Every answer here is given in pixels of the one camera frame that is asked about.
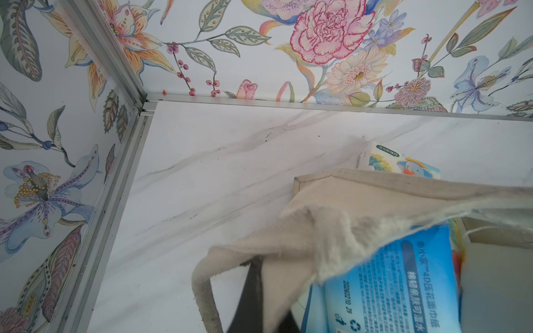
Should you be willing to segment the blue tissue pack edge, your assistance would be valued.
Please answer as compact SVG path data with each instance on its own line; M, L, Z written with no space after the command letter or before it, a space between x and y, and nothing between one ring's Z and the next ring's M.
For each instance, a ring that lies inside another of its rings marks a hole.
M457 263L450 226L437 225L312 284L291 313L300 332L461 332Z

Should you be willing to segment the green cartoon tissue pack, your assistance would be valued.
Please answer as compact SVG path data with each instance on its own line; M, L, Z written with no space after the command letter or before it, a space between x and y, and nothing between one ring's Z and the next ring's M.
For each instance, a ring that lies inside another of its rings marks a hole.
M452 264L455 272L456 284L460 285L462 263L464 260L465 245L470 242L466 235L466 226L462 218L454 218L448 221L450 228L450 241L452 251Z

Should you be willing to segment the cream canvas tote bag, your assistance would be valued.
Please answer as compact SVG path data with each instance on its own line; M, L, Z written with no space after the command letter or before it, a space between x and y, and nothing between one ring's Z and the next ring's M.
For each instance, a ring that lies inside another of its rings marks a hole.
M192 291L205 330L223 331L212 278L256 256L263 258L263 332L277 332L312 284L347 273L393 241L463 216L529 231L532 189L350 169L296 177L276 222L212 247L195 267Z

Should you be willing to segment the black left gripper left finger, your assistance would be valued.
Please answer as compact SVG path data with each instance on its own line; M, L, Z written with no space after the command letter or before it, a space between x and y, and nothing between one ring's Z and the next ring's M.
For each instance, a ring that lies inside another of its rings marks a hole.
M256 256L242 264L248 266L240 301L227 333L263 332L263 258Z

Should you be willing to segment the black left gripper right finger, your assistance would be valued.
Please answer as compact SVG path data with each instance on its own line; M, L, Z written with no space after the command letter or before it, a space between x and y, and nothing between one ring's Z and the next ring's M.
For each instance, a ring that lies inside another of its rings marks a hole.
M291 311L287 312L278 326L278 333L301 333Z

